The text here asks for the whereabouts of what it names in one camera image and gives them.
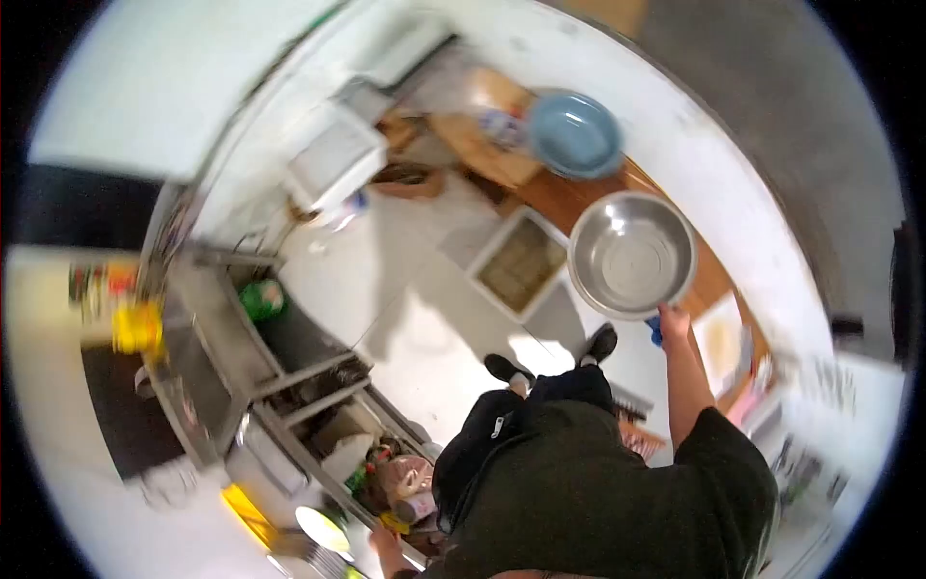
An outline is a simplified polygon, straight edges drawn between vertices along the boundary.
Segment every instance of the white sock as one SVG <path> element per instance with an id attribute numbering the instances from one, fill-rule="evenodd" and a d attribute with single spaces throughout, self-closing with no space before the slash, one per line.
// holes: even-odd
<path id="1" fill-rule="evenodd" d="M 514 376 L 511 376 L 511 380 L 508 381 L 509 386 L 522 385 L 525 389 L 531 388 L 531 381 L 527 379 L 527 376 L 518 372 Z"/>

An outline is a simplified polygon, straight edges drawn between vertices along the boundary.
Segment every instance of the stainless steel bowl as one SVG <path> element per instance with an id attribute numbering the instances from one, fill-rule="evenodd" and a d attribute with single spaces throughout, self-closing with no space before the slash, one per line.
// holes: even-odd
<path id="1" fill-rule="evenodd" d="M 594 202 L 569 239 L 569 277 L 611 318 L 645 320 L 682 299 L 697 270 L 695 233 L 669 202 L 624 191 Z"/>

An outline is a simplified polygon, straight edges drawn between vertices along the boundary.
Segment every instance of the floor tile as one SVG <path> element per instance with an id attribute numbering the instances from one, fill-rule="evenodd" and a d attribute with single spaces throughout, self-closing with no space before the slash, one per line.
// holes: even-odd
<path id="1" fill-rule="evenodd" d="M 281 280 L 306 314 L 354 346 L 434 251 L 411 223 L 372 195 L 367 212 L 338 233 L 291 233 Z"/>
<path id="2" fill-rule="evenodd" d="M 415 233 L 464 270 L 502 222 L 475 186 L 449 171 L 444 191 L 434 199 L 389 198 L 388 203 L 402 211 Z"/>
<path id="3" fill-rule="evenodd" d="M 535 373 L 561 371 L 441 255 L 428 260 L 357 349 L 374 362 L 377 388 L 441 445 L 459 432 L 482 392 L 505 386 L 482 366 L 485 354 L 508 356 Z"/>

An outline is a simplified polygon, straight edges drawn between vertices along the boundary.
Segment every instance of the blue plastic basin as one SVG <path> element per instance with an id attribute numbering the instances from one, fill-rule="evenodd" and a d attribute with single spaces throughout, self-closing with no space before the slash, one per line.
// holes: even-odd
<path id="1" fill-rule="evenodd" d="M 533 155 L 570 179 L 606 177 L 623 160 L 618 123 L 606 108 L 584 94 L 539 97 L 528 112 L 527 130 Z"/>

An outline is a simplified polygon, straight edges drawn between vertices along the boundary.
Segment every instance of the sneaker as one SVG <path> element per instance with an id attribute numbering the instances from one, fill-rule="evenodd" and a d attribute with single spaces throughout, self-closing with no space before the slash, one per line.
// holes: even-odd
<path id="1" fill-rule="evenodd" d="M 531 387 L 533 387 L 533 383 L 537 382 L 536 376 L 526 370 L 518 368 L 504 356 L 499 356 L 498 354 L 489 354 L 485 357 L 482 363 L 485 364 L 485 369 L 488 370 L 490 374 L 506 384 L 511 382 L 511 379 L 514 378 L 515 374 L 517 373 L 524 374 Z"/>
<path id="2" fill-rule="evenodd" d="M 585 348 L 582 355 L 579 356 L 576 366 L 582 363 L 582 359 L 586 356 L 591 356 L 594 358 L 595 362 L 600 364 L 605 358 L 611 355 L 611 352 L 613 352 L 616 347 L 618 347 L 618 333 L 614 331 L 614 326 L 611 325 L 611 322 L 608 322 L 598 328 L 592 337 L 589 338 L 588 346 Z"/>

